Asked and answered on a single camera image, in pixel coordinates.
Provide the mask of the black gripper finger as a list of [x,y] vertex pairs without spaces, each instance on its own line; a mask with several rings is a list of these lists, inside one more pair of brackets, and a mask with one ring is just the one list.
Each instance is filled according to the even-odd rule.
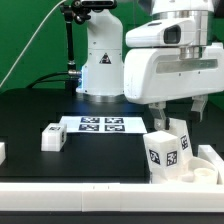
[[170,127],[169,118],[165,115],[165,102],[156,102],[149,104],[149,110],[154,118],[154,128],[159,130],[168,130]]
[[192,97],[193,104],[190,111],[191,119],[194,122],[201,122],[203,119],[203,111],[208,101],[207,95],[198,95]]

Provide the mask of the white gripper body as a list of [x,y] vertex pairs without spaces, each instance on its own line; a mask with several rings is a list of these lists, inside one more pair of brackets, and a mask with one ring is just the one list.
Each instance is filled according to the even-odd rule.
[[191,18],[162,19],[126,34],[130,48],[124,62],[124,94],[150,104],[224,90],[224,46],[215,42],[202,55],[185,56],[196,40]]

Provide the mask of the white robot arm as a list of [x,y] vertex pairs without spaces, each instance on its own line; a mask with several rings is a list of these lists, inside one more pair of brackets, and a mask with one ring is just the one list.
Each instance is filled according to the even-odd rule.
[[169,127],[166,103],[190,97],[200,121],[207,95],[224,90],[224,46],[210,41],[220,0],[139,0],[152,20],[128,32],[108,10],[117,1],[81,0],[91,19],[78,92],[98,102],[123,95],[147,104],[157,130]]

